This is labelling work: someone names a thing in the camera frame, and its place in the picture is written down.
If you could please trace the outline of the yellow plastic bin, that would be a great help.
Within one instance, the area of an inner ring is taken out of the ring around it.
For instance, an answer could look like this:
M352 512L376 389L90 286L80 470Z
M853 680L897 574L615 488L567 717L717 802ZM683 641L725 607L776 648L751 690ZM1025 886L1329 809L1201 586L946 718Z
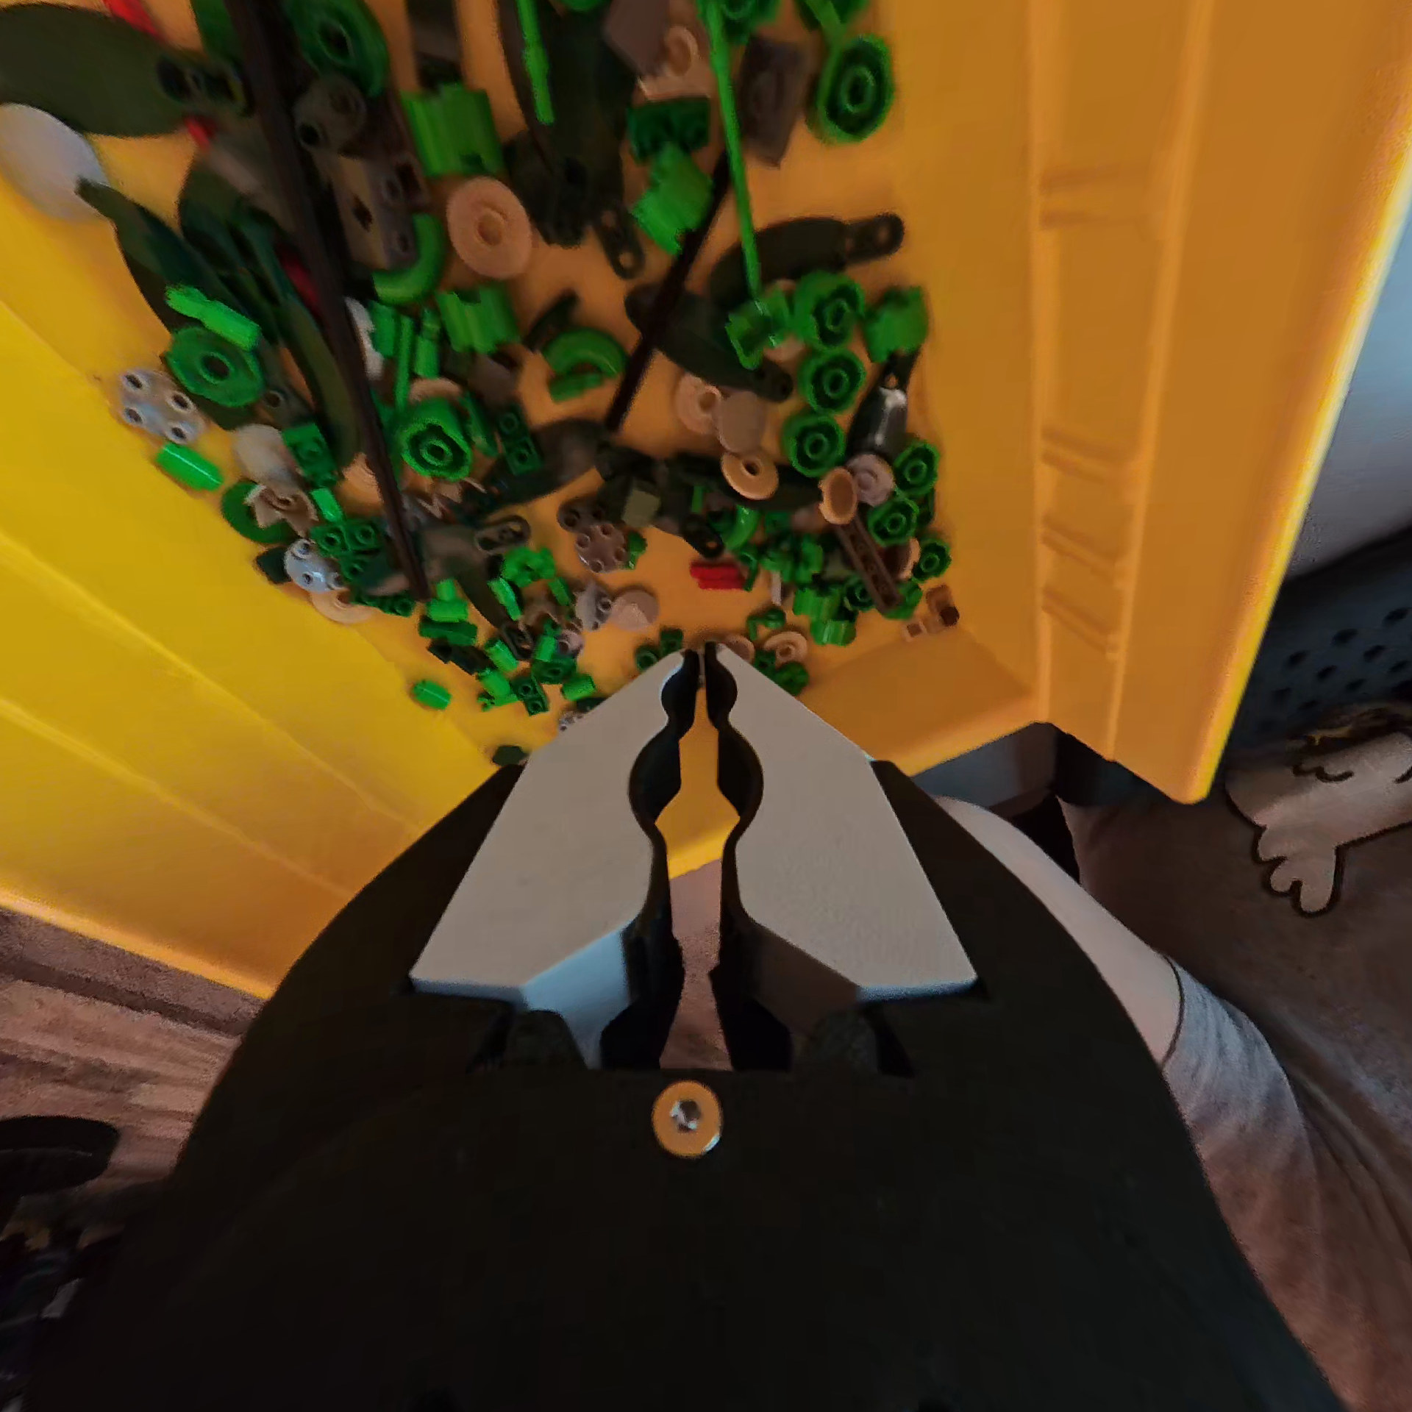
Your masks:
M1226 744L1408 194L1408 4L862 4L894 106L754 221L892 211L959 626L803 705L920 772L1045 722L1176 801ZM112 226L3 190L3 908L267 996L564 707L272 586L112 412L166 330Z

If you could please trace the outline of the printed grey shirt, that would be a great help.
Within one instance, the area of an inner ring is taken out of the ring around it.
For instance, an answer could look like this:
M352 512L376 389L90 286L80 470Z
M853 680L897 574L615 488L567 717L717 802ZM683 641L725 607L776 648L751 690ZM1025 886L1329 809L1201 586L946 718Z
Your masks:
M1347 1409L1408 1409L1408 708L1198 806L1065 816L1085 891L1176 970L1163 1071L1247 1263Z

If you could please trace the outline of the long black toy rod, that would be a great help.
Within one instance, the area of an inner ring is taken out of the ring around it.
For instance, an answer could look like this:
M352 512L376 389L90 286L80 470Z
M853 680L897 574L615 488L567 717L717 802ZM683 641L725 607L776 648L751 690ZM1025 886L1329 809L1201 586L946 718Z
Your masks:
M287 204L293 244L304 259L322 317L329 354L337 367L341 389L357 426L359 449L376 480L381 508L398 564L418 601L430 599L430 580L406 518L396 483L394 463L383 438L364 359L344 298L347 248L337 211L324 197L310 157L293 132L293 71L288 38L278 4L228 2L225 9L240 46L240 71L251 108L270 148L275 185Z

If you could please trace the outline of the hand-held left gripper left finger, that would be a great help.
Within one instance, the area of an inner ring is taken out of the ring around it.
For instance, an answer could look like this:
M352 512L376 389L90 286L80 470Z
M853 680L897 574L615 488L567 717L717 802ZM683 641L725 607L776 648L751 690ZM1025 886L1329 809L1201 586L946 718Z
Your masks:
M425 996L549 1012L589 1068L636 1002L680 991L658 819L682 787L700 663L662 658L534 754L411 967Z

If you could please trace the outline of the person's left forearm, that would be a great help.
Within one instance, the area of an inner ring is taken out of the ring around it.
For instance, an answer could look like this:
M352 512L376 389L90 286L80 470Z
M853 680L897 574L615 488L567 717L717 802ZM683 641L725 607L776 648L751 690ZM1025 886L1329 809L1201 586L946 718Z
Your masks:
M1134 1023L1152 1060L1164 1066L1183 1016L1173 964L1137 940L1011 823L961 801L936 799L934 806L994 856L1068 932ZM670 905L683 982L662 1068L727 1070L729 1056L710 989L719 949L719 859L675 876Z

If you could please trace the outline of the pile of toy bricks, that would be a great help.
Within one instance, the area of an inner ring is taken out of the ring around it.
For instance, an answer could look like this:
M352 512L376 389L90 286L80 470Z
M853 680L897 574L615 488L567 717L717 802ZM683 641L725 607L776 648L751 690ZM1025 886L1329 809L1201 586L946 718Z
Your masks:
M460 4L257 4L319 212L309 259L233 4L3 4L3 175L98 226L164 330L112 372L149 463L211 498L248 572L325 622L389 619L480 713L569 730L687 644L641 574L768 599L717 638L791 696L865 614L952 626L941 451L907 394L920 288L855 278L895 212L759 224L751 165L894 105L868 4L495 4L520 115L467 81ZM337 278L322 300L312 263Z

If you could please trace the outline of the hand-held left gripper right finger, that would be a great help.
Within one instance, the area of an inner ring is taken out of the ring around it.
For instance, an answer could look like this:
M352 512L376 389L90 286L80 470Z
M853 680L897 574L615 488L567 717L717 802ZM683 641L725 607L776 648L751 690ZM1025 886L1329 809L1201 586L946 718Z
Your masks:
M784 1071L818 1024L976 986L872 759L732 649L702 651L720 854L710 991L736 1071Z

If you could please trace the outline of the black perforated panel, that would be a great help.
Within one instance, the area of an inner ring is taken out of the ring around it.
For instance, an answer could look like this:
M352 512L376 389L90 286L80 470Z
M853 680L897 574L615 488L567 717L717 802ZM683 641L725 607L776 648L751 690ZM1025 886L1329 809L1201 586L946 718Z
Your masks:
M1410 532L1289 580L1275 601L1226 752L1270 747L1326 713L1408 698Z

